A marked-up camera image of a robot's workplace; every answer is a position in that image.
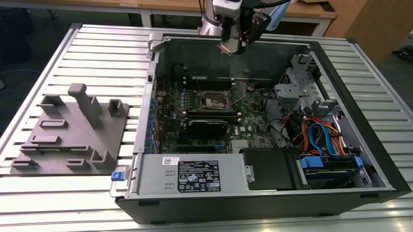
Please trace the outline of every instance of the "metal bracket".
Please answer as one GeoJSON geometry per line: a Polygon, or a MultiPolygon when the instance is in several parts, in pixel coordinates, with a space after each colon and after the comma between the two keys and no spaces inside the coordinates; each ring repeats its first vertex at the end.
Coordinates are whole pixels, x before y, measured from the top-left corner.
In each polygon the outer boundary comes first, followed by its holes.
{"type": "Polygon", "coordinates": [[[163,33],[152,32],[148,38],[148,49],[154,52],[160,49],[163,43],[163,33]]]}

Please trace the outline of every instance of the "table leg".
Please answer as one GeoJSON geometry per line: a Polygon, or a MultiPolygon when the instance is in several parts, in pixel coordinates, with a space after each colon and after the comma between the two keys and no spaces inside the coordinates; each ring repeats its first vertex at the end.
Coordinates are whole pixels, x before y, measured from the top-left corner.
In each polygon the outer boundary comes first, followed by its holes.
{"type": "Polygon", "coordinates": [[[58,10],[50,10],[47,9],[47,12],[50,13],[50,16],[52,19],[56,19],[58,18],[58,10]]]}
{"type": "Polygon", "coordinates": [[[332,23],[332,19],[330,18],[322,18],[320,20],[320,23],[318,23],[314,31],[313,31],[313,35],[312,36],[322,37],[325,32],[328,31],[330,23],[332,23]]]}
{"type": "Polygon", "coordinates": [[[142,17],[142,26],[144,28],[152,27],[152,16],[151,10],[140,9],[140,17],[142,17]]]}

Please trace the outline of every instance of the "aluminum extrusion table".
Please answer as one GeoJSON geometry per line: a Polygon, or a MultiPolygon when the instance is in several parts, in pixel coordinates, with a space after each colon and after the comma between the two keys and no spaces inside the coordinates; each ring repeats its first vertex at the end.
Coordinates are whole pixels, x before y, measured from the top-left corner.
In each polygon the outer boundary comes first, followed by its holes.
{"type": "MultiPolygon", "coordinates": [[[[72,82],[88,85],[99,102],[122,99],[131,105],[118,167],[131,165],[135,129],[148,67],[147,40],[154,31],[195,34],[194,30],[74,25],[51,58],[0,139],[1,231],[413,231],[413,194],[369,204],[334,217],[225,221],[197,224],[138,225],[118,208],[126,182],[110,176],[9,177],[12,159],[42,114],[44,94],[63,94],[72,82]]],[[[263,35],[263,38],[317,40],[413,188],[413,113],[354,43],[337,38],[263,35]]],[[[322,79],[326,91],[329,83],[322,79]]]]}

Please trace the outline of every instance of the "blue cable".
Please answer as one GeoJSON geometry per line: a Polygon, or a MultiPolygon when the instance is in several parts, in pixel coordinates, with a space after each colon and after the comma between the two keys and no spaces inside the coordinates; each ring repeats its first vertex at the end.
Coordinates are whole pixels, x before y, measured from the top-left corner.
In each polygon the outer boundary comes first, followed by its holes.
{"type": "Polygon", "coordinates": [[[320,123],[314,123],[312,126],[310,126],[310,129],[309,129],[309,139],[310,139],[310,143],[312,145],[316,147],[317,151],[320,152],[320,156],[322,156],[322,149],[317,146],[317,144],[314,143],[313,141],[313,128],[314,126],[321,126],[322,128],[322,131],[324,131],[324,134],[325,134],[325,142],[326,142],[326,145],[328,145],[328,150],[329,150],[329,153],[332,156],[336,156],[336,150],[334,150],[334,147],[332,145],[332,141],[330,141],[330,135],[329,135],[329,130],[328,128],[325,127],[325,125],[320,124],[320,123]]]}

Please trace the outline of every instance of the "motherboard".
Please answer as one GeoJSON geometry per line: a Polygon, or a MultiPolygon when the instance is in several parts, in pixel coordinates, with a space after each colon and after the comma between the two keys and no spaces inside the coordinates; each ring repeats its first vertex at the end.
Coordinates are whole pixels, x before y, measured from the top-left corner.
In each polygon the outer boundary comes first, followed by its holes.
{"type": "Polygon", "coordinates": [[[233,153],[237,144],[273,147],[263,115],[270,89],[251,79],[214,86],[194,78],[201,77],[159,81],[160,153],[233,153]]]}

